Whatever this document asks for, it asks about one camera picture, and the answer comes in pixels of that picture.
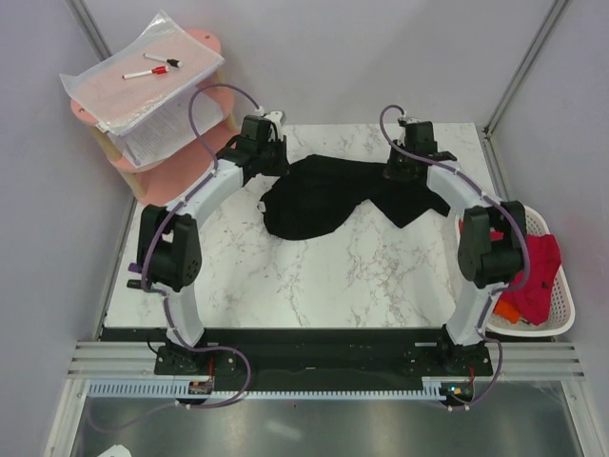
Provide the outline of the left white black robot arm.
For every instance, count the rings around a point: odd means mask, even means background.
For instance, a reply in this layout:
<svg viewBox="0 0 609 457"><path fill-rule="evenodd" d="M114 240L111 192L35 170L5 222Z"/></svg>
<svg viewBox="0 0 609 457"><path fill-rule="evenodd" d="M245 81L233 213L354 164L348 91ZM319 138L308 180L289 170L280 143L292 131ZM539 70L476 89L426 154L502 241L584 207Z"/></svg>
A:
<svg viewBox="0 0 609 457"><path fill-rule="evenodd" d="M281 110L246 116L199 182L167 206L142 211L137 257L128 267L140 277L128 280L127 287L163 297L167 338L180 346L175 361L188 374L201 373L209 360L207 349L197 344L205 332L194 291L203 266L199 228L252 178L288 174L284 124Z"/></svg>

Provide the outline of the black t shirt blue logo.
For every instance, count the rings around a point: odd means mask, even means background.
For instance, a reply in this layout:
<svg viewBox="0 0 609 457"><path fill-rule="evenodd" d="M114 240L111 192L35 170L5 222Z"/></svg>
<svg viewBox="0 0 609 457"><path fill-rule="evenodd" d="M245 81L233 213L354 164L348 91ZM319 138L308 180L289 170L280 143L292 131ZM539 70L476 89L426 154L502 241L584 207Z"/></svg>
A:
<svg viewBox="0 0 609 457"><path fill-rule="evenodd" d="M267 232L288 241L327 235L369 201L402 229L429 210L447 216L449 205L424 181L384 176L384 165L309 155L293 163L260 199Z"/></svg>

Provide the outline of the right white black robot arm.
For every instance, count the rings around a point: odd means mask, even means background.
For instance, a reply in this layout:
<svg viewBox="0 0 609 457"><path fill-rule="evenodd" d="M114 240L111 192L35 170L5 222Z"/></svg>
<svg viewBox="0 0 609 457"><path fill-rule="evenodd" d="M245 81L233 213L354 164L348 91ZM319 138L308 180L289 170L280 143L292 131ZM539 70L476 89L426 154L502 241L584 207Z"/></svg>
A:
<svg viewBox="0 0 609 457"><path fill-rule="evenodd" d="M462 171L456 156L440 151L430 121L401 116L401 136L389 140L385 176L419 182L438 194L462 221L458 266L465 280L455 310L444 326L451 342L436 350L438 368L450 375L470 363L467 347L483 339L497 300L519 273L528 275L525 215L521 203L486 193Z"/></svg>

